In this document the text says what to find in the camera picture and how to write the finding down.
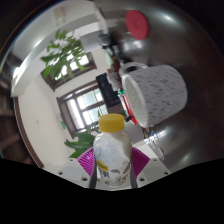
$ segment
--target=bottle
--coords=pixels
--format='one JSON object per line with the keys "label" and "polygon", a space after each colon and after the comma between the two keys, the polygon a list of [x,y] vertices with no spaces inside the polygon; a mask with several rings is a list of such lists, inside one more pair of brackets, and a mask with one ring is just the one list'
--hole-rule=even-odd
{"label": "bottle", "polygon": [[130,177],[132,144],[124,129],[124,117],[120,114],[106,114],[99,119],[102,131],[97,135],[93,147],[94,156],[102,181],[117,188]]}

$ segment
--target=mug handle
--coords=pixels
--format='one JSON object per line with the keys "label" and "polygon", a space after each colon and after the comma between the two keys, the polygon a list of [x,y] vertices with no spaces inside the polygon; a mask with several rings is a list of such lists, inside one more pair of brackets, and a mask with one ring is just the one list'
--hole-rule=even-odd
{"label": "mug handle", "polygon": [[138,62],[129,62],[127,64],[124,64],[120,69],[119,69],[119,74],[120,76],[126,75],[126,70],[130,67],[141,67],[141,68],[149,68],[149,66],[142,64],[142,63],[138,63]]}

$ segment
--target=potted plant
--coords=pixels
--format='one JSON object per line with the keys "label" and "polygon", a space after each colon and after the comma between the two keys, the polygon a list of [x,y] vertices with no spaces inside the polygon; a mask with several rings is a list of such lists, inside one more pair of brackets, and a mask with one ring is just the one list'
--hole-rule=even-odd
{"label": "potted plant", "polygon": [[47,52],[49,55],[41,57],[41,60],[46,63],[46,68],[44,70],[44,78],[49,74],[52,79],[59,78],[65,81],[65,77],[62,74],[62,68],[66,66],[67,74],[71,78],[75,78],[72,72],[71,63],[75,62],[80,70],[87,69],[80,64],[80,60],[86,55],[83,50],[80,40],[77,40],[73,36],[67,37],[68,31],[56,32],[55,41],[50,41],[50,45],[47,47]]}
{"label": "potted plant", "polygon": [[95,135],[92,132],[96,132],[100,134],[101,131],[97,128],[96,123],[88,125],[86,128],[86,132],[83,133],[75,133],[78,137],[77,142],[70,142],[68,139],[64,142],[64,144],[76,151],[69,158],[78,158],[82,153],[84,153],[89,148],[93,147],[93,142],[95,140]]}

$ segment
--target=mug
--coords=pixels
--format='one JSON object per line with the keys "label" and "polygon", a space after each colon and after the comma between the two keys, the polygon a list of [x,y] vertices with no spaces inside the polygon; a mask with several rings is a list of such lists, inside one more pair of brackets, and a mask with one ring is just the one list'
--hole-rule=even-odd
{"label": "mug", "polygon": [[[141,67],[127,73],[132,66]],[[148,67],[130,62],[124,64],[119,74],[133,114],[143,128],[171,117],[187,103],[187,88],[180,73],[169,65]]]}

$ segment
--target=bottle label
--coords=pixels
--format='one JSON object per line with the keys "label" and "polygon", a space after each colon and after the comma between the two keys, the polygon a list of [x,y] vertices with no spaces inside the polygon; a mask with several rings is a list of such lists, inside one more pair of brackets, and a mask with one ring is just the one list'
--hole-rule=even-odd
{"label": "bottle label", "polygon": [[118,164],[111,164],[107,166],[102,161],[97,161],[100,176],[104,183],[109,186],[120,186],[123,185],[129,176],[130,162],[124,161],[121,166]]}

